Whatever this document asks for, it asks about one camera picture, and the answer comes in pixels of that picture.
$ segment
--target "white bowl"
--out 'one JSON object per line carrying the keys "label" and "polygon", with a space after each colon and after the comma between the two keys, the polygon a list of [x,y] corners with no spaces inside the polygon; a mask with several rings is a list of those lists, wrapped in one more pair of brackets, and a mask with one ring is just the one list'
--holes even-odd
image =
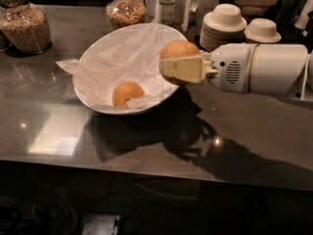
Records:
{"label": "white bowl", "polygon": [[246,28],[246,20],[241,9],[232,4],[219,4],[206,14],[203,21],[208,26],[226,32],[240,31]]}
{"label": "white bowl", "polygon": [[[90,72],[91,80],[96,81],[90,82],[88,75],[86,82],[86,79],[74,82],[78,98],[97,112],[122,116],[142,114],[162,103],[179,86],[166,81],[159,73],[159,54],[165,44],[177,39],[186,40],[178,30],[157,23],[135,24],[104,36],[79,60]],[[112,92],[123,80],[137,82],[145,95],[153,97],[153,102],[140,109],[115,107]]]}
{"label": "white bowl", "polygon": [[282,38],[276,24],[267,19],[252,20],[245,29],[245,37],[248,41],[259,43],[276,43]]}

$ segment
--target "jar of nuts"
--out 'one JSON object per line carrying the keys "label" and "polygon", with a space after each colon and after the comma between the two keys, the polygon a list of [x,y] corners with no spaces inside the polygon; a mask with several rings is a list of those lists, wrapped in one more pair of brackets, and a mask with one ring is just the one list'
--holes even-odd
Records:
{"label": "jar of nuts", "polygon": [[145,22],[144,0],[113,0],[107,6],[107,17],[113,30]]}
{"label": "jar of nuts", "polygon": [[28,0],[0,0],[5,17],[0,29],[21,52],[39,54],[51,47],[50,27],[45,13]]}

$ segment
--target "table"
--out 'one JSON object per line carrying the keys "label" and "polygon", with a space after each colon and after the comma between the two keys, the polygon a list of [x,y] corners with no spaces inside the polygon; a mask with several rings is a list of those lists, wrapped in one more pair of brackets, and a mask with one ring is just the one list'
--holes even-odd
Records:
{"label": "table", "polygon": [[53,47],[0,53],[1,161],[313,190],[311,107],[205,81],[143,115],[94,112],[55,62],[79,59],[110,32],[105,8],[42,8]]}

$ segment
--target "metallic counter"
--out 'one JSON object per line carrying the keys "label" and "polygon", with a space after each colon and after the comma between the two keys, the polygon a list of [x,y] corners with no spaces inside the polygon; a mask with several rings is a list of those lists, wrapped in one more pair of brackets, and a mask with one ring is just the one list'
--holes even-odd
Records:
{"label": "metallic counter", "polygon": [[114,117],[77,98],[56,61],[110,32],[105,8],[43,6],[53,47],[0,53],[0,159],[313,190],[313,108],[206,81],[151,111]]}

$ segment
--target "dark floor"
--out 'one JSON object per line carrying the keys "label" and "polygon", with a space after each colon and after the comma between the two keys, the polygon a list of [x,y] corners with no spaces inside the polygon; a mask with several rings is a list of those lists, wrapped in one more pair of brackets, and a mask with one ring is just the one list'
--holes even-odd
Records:
{"label": "dark floor", "polygon": [[120,215],[118,234],[313,234],[309,192],[35,164],[0,167],[0,234],[40,234],[5,233],[4,211],[19,210],[32,224],[33,204],[52,203],[57,188],[66,189],[79,217]]}

